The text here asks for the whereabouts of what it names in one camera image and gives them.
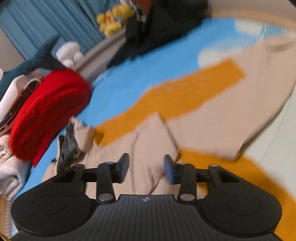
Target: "red knitted cushion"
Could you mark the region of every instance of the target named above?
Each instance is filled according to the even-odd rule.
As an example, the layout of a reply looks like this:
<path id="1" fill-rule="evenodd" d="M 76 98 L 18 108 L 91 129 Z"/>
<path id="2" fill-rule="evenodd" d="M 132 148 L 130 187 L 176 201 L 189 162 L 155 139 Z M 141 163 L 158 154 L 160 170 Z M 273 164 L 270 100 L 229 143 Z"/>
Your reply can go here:
<path id="1" fill-rule="evenodd" d="M 71 69 L 58 70 L 27 99 L 11 129 L 10 148 L 35 167 L 56 134 L 88 104 L 91 87 Z"/>

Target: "plush toy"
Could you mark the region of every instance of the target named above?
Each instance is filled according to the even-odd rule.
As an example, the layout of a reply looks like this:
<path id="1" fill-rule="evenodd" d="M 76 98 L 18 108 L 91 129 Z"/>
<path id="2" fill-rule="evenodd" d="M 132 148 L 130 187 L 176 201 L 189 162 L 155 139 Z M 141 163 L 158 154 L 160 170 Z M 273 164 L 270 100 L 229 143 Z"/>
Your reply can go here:
<path id="1" fill-rule="evenodd" d="M 127 21 L 133 16 L 133 10 L 127 4 L 117 4 L 112 8 L 112 13 L 115 18 Z"/>
<path id="2" fill-rule="evenodd" d="M 117 4 L 105 14 L 99 13 L 96 20 L 100 24 L 100 31 L 109 37 L 120 30 L 124 22 L 132 16 L 133 10 L 127 4 Z"/>
<path id="3" fill-rule="evenodd" d="M 83 53 L 76 42 L 63 44 L 56 53 L 58 60 L 67 68 L 73 68 L 79 60 L 83 59 Z"/>
<path id="4" fill-rule="evenodd" d="M 44 68 L 50 70 L 65 69 L 66 67 L 55 59 L 52 54 L 52 48 L 54 47 L 59 36 L 55 36 L 47 41 L 34 55 L 33 58 L 26 60 L 16 68 L 5 71 L 0 81 L 0 101 L 5 95 L 11 82 L 18 76 L 27 75 L 33 72 L 35 69 Z"/>

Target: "black cloth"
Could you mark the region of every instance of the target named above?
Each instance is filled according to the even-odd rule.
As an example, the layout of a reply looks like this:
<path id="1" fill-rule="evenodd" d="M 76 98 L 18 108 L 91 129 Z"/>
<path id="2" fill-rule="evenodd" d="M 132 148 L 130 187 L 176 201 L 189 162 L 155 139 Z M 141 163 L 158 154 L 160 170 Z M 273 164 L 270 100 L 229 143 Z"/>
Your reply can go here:
<path id="1" fill-rule="evenodd" d="M 135 16 L 128 19 L 126 43 L 109 62 L 108 68 L 184 36 L 202 23 L 207 9 L 207 0 L 153 2 L 145 23 L 138 21 Z"/>
<path id="2" fill-rule="evenodd" d="M 66 127 L 66 134 L 59 136 L 60 156 L 57 160 L 57 173 L 70 168 L 74 155 L 78 155 L 78 144 L 74 135 L 74 124 Z"/>

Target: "yellow rubber duck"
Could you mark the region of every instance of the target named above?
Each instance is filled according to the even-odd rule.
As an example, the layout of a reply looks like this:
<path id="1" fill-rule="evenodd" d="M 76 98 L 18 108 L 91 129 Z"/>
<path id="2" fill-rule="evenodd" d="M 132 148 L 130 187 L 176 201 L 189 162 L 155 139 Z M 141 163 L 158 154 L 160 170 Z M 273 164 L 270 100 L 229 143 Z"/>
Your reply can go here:
<path id="1" fill-rule="evenodd" d="M 132 16 L 133 10 L 127 4 L 117 4 L 105 14 L 99 13 L 96 21 L 100 24 L 100 31 L 104 32 L 106 37 L 109 37 L 122 28 L 122 23 L 117 21 L 116 18 L 126 21 Z"/>
<path id="2" fill-rule="evenodd" d="M 115 18 L 122 18 L 123 21 L 127 21 L 133 16 L 133 10 L 127 4 L 117 4 L 112 8 L 112 13 Z"/>

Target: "dark green cushion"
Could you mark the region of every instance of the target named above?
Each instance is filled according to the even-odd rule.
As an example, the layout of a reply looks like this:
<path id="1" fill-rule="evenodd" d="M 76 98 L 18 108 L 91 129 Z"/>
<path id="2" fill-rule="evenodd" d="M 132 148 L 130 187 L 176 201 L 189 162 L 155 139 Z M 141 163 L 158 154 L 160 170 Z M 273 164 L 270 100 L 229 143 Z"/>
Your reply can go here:
<path id="1" fill-rule="evenodd" d="M 3 77 L 0 81 L 0 101 L 6 93 L 9 85 L 16 77 L 23 74 L 29 74 L 38 68 L 50 70 L 66 68 L 60 61 L 55 59 L 51 54 L 52 48 L 54 47 L 58 38 L 59 36 L 51 38 L 37 51 L 33 58 L 25 61 L 16 68 L 10 71 L 5 71 L 3 73 Z"/>

